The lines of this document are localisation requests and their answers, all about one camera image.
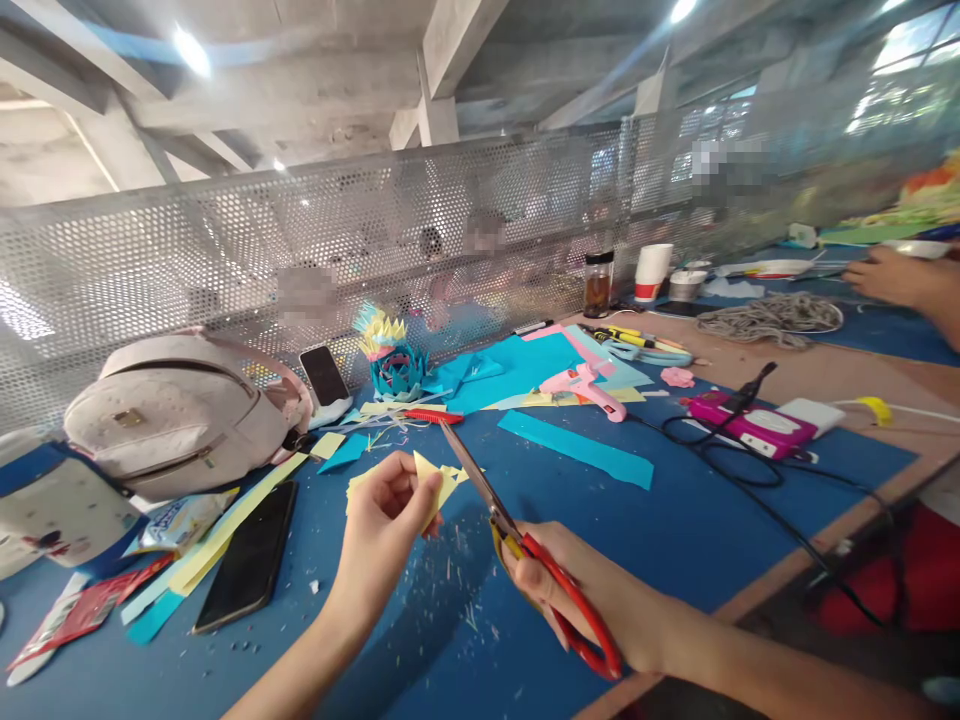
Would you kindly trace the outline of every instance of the backpack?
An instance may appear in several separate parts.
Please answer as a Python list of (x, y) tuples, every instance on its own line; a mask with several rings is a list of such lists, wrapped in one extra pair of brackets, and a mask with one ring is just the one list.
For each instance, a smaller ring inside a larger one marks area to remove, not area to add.
[[(280, 376), (261, 390), (252, 360)], [(107, 358), (99, 379), (70, 403), (70, 443), (146, 500), (178, 498), (279, 464), (307, 431), (313, 400), (266, 353), (207, 337), (199, 328), (140, 340)], [(287, 439), (292, 432), (293, 442)]]

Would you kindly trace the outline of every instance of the gray rope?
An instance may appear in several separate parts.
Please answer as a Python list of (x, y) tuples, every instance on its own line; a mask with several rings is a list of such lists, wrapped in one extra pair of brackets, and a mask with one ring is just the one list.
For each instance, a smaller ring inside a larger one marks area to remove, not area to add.
[(697, 318), (697, 330), (707, 335), (752, 343), (771, 338), (787, 350), (805, 350), (812, 341), (795, 332), (837, 330), (843, 316), (823, 298), (810, 293), (771, 293), (742, 307), (724, 308)]

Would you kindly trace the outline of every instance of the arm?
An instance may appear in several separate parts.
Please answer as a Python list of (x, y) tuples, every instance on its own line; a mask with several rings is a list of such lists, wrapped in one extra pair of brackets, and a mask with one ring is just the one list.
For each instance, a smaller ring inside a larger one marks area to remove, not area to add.
[(843, 279), (868, 297), (916, 310), (960, 352), (960, 262), (918, 260), (883, 246), (870, 258), (850, 263)]
[(340, 567), (320, 615), (225, 718), (292, 720), (313, 712), (363, 649), (417, 533), (435, 512), (439, 487), (439, 475), (418, 487), (416, 465), (406, 453), (395, 452), (377, 466), (351, 500)]
[[(658, 593), (562, 525), (519, 525), (577, 579), (624, 660), (637, 671), (696, 683), (773, 720), (940, 717), (910, 693), (724, 625)], [(504, 553), (504, 561), (521, 590), (544, 607), (556, 608), (595, 640), (583, 616), (539, 562), (517, 561), (510, 553)]]

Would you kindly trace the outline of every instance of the black smartphone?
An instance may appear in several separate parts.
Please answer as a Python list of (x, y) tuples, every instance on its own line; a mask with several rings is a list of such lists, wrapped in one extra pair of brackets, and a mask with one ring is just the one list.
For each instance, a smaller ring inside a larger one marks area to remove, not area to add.
[(323, 345), (300, 353), (300, 364), (322, 406), (350, 397), (330, 348)]
[(270, 603), (296, 499), (297, 483), (282, 482), (240, 523), (193, 626), (194, 635), (212, 632)]
[(703, 315), (705, 312), (713, 312), (719, 309), (720, 308), (715, 305), (701, 305), (700, 303), (676, 302), (671, 300), (670, 302), (665, 302), (663, 305), (652, 307), (649, 311), (659, 315), (673, 315), (674, 317), (696, 317), (697, 315)]

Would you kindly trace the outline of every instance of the white power bank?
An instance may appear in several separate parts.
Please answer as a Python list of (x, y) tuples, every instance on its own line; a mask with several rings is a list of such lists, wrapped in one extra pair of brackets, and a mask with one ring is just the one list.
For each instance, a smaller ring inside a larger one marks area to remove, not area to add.
[(791, 400), (786, 405), (777, 408), (777, 412), (783, 413), (788, 417), (797, 420), (806, 420), (811, 425), (817, 426), (817, 434), (814, 439), (823, 435), (827, 430), (832, 430), (843, 421), (847, 414), (826, 403), (818, 403), (806, 398), (797, 398)]

